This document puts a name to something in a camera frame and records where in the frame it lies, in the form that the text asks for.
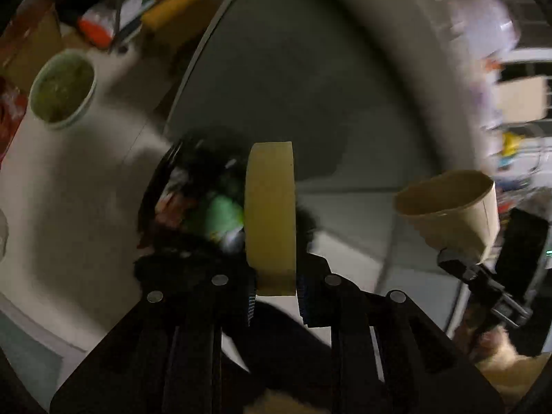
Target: yellow object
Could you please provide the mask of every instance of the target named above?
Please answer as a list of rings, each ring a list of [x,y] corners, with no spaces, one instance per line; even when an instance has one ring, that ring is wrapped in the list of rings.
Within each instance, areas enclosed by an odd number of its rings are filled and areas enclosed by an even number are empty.
[[[504,134],[502,134],[502,156],[514,156],[518,152],[518,149],[520,149],[523,138],[523,135],[517,135],[513,132],[504,132]]]
[[[275,412],[285,412],[285,414],[329,414],[327,410],[303,404],[287,394],[271,391],[270,389],[264,391],[261,397],[244,409],[244,414],[274,414]]]
[[[216,0],[164,0],[142,15],[142,27],[175,54],[205,31],[218,7]]]
[[[257,293],[295,295],[295,179],[291,142],[254,144],[245,181],[244,224]]]

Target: tape roll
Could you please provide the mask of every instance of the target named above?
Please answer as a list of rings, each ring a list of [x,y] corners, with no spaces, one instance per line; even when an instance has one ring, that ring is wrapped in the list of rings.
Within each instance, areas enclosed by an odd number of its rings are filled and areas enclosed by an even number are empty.
[[[291,142],[254,144],[245,183],[249,266],[261,296],[295,294],[295,178]]]

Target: brown paper cup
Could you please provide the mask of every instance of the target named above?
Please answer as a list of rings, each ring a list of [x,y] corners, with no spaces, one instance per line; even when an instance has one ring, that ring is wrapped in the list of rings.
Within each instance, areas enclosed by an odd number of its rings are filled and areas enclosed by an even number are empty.
[[[449,171],[395,195],[395,210],[434,249],[484,261],[499,233],[495,183],[480,171]]]

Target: screw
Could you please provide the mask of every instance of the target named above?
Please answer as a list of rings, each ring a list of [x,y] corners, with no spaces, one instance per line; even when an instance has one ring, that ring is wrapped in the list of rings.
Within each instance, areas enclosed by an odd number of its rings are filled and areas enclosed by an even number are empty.
[[[329,286],[339,286],[341,284],[341,277],[335,274],[329,274],[325,277],[324,282]]]
[[[406,295],[402,291],[393,291],[389,297],[398,304],[402,304],[406,300]]]
[[[464,280],[469,281],[469,282],[471,282],[471,281],[472,281],[473,279],[475,279],[476,277],[477,277],[477,274],[476,274],[473,270],[471,270],[471,269],[466,269],[466,270],[464,271],[464,273],[462,274],[462,278],[463,278]]]
[[[147,295],[147,301],[150,304],[156,304],[158,302],[161,302],[163,300],[163,293],[161,291],[151,291]]]
[[[214,286],[224,286],[228,283],[228,277],[224,274],[217,274],[211,279],[211,283]]]

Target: bowl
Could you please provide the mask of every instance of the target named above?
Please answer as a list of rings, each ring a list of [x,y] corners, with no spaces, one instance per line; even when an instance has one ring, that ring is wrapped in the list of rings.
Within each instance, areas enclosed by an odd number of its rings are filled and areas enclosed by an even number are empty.
[[[95,88],[92,61],[78,49],[66,49],[39,71],[29,93],[30,108],[46,126],[66,127],[86,112]]]

